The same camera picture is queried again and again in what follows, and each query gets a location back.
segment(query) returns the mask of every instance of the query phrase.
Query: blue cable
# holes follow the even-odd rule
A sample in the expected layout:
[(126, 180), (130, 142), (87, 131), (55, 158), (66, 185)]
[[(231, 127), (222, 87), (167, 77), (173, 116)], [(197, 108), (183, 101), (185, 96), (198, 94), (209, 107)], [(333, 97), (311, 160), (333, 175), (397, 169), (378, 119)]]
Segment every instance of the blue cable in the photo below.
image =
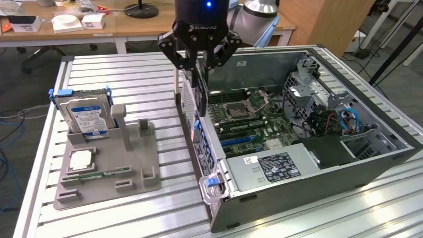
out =
[(358, 130), (361, 131), (361, 126), (362, 126), (362, 125), (361, 125), (361, 123), (359, 123), (358, 114), (357, 114), (355, 110), (353, 110), (351, 108), (345, 108), (345, 109), (342, 109), (342, 110), (339, 111), (339, 121), (341, 121), (341, 125), (342, 125), (342, 127), (345, 128), (345, 130), (349, 130), (349, 127), (347, 127), (347, 125), (346, 125), (346, 123), (345, 123), (343, 112), (350, 112), (350, 113), (353, 113), (353, 115), (354, 115), (354, 117), (355, 117), (357, 128), (358, 128)]
[(15, 182), (15, 187), (16, 187), (16, 192), (15, 192), (15, 198), (14, 200), (2, 208), (0, 213), (19, 200), (19, 183), (18, 183), (18, 179), (16, 179), (16, 174), (15, 174), (15, 170), (12, 167), (12, 164), (10, 163), (8, 160), (6, 160), (6, 158), (0, 158), (2, 161), (4, 161), (11, 169), (12, 172), (12, 178), (14, 178), (14, 182)]
[(20, 134), (19, 134), (19, 136), (18, 136), (10, 143), (7, 143), (6, 145), (0, 146), (0, 149), (3, 149), (3, 148), (6, 148), (7, 146), (10, 146), (12, 143), (15, 143), (15, 142), (20, 139), (22, 135), (24, 134), (24, 126), (20, 125), (20, 124), (8, 123), (8, 122), (4, 122), (4, 121), (0, 121), (0, 123), (4, 124), (4, 125), (15, 125), (15, 126), (20, 127)]

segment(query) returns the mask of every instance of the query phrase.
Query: robotiq logo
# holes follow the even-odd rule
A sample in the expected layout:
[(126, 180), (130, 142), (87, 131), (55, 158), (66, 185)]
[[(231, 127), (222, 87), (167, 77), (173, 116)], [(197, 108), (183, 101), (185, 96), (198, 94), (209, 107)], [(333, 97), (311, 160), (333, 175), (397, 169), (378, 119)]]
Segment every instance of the robotiq logo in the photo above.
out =
[(189, 31), (194, 31), (194, 30), (218, 30), (218, 26), (194, 26), (194, 25), (190, 25)]

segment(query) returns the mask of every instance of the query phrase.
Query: office chair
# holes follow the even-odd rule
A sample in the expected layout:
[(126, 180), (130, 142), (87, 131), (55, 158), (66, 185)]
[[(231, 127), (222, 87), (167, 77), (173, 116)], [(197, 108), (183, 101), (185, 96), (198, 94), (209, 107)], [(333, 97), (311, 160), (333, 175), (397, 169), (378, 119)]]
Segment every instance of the office chair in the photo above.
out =
[[(91, 50), (98, 49), (98, 45), (90, 44)], [(16, 50), (19, 53), (24, 54), (27, 52), (27, 49), (24, 47), (16, 47)], [(24, 62), (20, 64), (20, 70), (26, 74), (32, 73), (32, 69), (28, 68), (30, 63), (42, 55), (44, 54), (48, 50), (55, 50), (62, 56), (66, 56), (67, 53), (58, 47), (58, 46), (42, 46), (40, 49), (24, 60)]]

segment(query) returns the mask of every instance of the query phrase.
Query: chair wheel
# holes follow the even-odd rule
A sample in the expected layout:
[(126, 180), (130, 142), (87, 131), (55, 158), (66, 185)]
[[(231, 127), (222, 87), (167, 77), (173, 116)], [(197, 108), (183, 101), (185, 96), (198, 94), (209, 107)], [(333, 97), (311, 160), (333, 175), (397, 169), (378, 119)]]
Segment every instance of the chair wheel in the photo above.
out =
[(24, 47), (16, 47), (16, 50), (19, 51), (20, 54), (27, 53), (27, 48)]
[(23, 72), (24, 74), (31, 74), (31, 73), (32, 73), (32, 69), (30, 69), (30, 68), (22, 68), (22, 72)]

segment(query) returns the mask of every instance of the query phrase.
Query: blue hard drive label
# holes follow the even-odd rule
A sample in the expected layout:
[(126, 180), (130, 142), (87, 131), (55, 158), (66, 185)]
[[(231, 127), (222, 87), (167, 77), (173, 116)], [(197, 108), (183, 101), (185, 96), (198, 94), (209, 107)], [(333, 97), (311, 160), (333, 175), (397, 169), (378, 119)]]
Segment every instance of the blue hard drive label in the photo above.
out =
[(106, 120), (100, 116), (100, 106), (72, 108), (72, 114), (84, 135), (103, 135), (107, 133)]
[(287, 152), (259, 158), (259, 163), (270, 182), (302, 175)]

